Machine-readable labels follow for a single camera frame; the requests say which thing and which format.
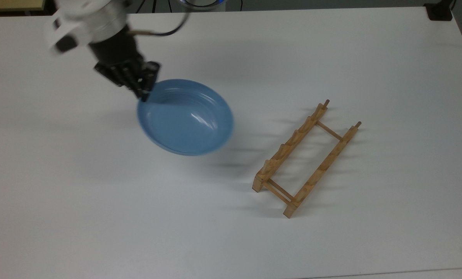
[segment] black cable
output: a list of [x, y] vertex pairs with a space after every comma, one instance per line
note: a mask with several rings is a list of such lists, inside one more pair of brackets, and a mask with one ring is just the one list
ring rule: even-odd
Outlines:
[[153, 0], [153, 6], [151, 7], [151, 13], [155, 14], [155, 7], [157, 6], [157, 0]]
[[136, 10], [136, 13], [139, 12], [139, 10], [141, 9], [141, 7], [143, 7], [144, 1], [145, 1], [145, 0], [141, 1], [141, 5], [139, 5], [138, 9]]
[[132, 35], [132, 36], [134, 36], [134, 35], [146, 35], [146, 36], [158, 36], [158, 37], [169, 36], [169, 35], [172, 35], [172, 34], [178, 32], [181, 29], [181, 27], [184, 26], [184, 24], [186, 23], [186, 21], [190, 17], [190, 14], [191, 14], [190, 10], [187, 9], [181, 23], [179, 23], [179, 25], [176, 28], [174, 28], [173, 30], [171, 30], [169, 32], [156, 33], [156, 32], [148, 31], [148, 30], [130, 30], [130, 31], [127, 32], [127, 34]]

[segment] table surface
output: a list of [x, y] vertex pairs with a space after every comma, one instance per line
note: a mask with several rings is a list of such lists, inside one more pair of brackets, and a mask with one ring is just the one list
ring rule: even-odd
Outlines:
[[[181, 14], [139, 14], [170, 30]], [[0, 18], [0, 279], [284, 279], [462, 268], [462, 37], [422, 7], [193, 14], [138, 38], [160, 80], [221, 94], [235, 132], [203, 157], [144, 135], [86, 48]], [[362, 122], [292, 219], [254, 174], [319, 102]], [[294, 192], [336, 141], [315, 128], [274, 179]]]
[[45, 0], [0, 0], [0, 11], [43, 10]]

